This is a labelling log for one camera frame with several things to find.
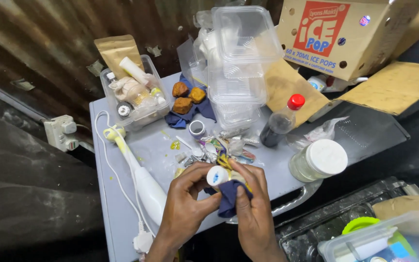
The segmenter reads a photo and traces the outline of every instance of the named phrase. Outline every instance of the cardboard box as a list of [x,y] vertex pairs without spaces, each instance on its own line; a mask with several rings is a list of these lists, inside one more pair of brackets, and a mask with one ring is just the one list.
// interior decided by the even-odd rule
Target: cardboard box
[[389,2],[285,0],[284,58],[344,80],[379,71],[419,11],[419,0]]
[[282,58],[265,74],[270,100],[268,107],[280,110],[293,94],[305,97],[305,105],[296,114],[296,127],[323,107],[335,101],[347,101],[381,112],[399,115],[419,100],[419,64],[394,62],[338,99],[329,100],[308,83]]

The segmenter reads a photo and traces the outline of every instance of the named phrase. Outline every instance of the glass jar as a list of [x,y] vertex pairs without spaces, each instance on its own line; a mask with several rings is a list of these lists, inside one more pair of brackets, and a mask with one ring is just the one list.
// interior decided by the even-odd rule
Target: glass jar
[[322,139],[295,154],[289,162],[289,169],[296,179],[312,182],[341,173],[347,167],[347,160],[341,145]]

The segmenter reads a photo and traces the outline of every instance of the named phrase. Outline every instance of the power outlet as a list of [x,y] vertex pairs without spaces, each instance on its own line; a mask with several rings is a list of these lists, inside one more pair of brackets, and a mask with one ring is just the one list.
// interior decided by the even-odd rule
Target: power outlet
[[63,152],[74,150],[79,146],[79,141],[74,136],[77,125],[72,116],[58,116],[43,124],[50,145]]

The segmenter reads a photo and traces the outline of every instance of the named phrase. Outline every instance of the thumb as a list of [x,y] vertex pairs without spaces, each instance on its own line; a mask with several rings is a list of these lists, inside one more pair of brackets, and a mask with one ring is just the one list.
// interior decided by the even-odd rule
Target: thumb
[[250,200],[242,186],[237,187],[236,211],[239,221],[247,220],[252,216]]
[[219,205],[221,204],[221,198],[223,195],[218,192],[216,194],[211,195],[210,197],[197,201],[199,205],[199,210],[204,217],[213,213],[214,211],[218,210]]

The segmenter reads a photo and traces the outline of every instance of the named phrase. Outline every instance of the brown cake piece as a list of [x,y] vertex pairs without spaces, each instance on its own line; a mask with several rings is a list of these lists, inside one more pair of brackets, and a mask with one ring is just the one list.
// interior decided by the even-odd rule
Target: brown cake piece
[[172,87],[172,96],[175,98],[184,98],[189,94],[189,88],[183,82],[177,82]]
[[172,110],[177,114],[185,115],[190,111],[192,105],[192,99],[190,98],[177,98]]
[[189,98],[192,99],[192,102],[194,104],[199,104],[203,101],[205,96],[206,96],[205,91],[201,90],[198,87],[194,87],[192,88],[192,91],[190,91]]

